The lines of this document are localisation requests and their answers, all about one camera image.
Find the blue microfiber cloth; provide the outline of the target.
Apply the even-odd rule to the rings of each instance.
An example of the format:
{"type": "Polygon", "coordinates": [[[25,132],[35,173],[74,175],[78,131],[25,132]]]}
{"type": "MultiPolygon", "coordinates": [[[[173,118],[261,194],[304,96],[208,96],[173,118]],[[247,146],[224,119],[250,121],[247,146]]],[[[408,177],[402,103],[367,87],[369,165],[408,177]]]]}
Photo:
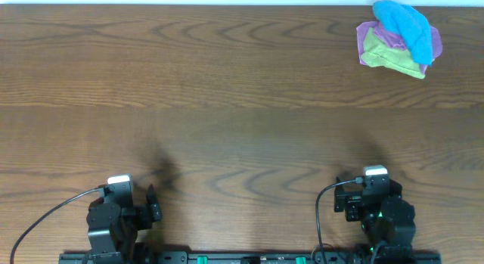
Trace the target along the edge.
{"type": "Polygon", "coordinates": [[[410,5],[390,0],[377,1],[372,8],[386,31],[402,37],[415,63],[432,64],[432,33],[425,16],[410,5]]]}

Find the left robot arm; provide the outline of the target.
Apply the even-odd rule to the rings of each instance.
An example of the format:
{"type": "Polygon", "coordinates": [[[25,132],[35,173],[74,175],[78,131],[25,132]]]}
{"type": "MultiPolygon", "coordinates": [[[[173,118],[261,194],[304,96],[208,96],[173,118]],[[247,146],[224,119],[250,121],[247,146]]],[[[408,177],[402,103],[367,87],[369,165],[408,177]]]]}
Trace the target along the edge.
{"type": "Polygon", "coordinates": [[[82,263],[146,263],[157,262],[155,252],[137,237],[141,230],[152,228],[162,218],[154,187],[146,190],[146,202],[134,205],[130,182],[105,185],[101,196],[88,208],[88,239],[91,249],[82,263]]]}

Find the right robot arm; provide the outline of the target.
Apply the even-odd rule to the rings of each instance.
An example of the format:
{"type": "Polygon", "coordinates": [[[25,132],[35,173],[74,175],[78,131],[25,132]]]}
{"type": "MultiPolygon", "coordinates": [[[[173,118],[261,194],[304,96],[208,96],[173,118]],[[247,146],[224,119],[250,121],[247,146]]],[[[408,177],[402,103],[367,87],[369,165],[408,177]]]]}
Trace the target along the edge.
{"type": "Polygon", "coordinates": [[[403,200],[402,186],[387,176],[358,177],[360,191],[338,185],[334,211],[346,221],[360,222],[368,245],[360,245],[352,257],[356,263],[416,263],[412,248],[416,233],[415,208],[403,200]]]}

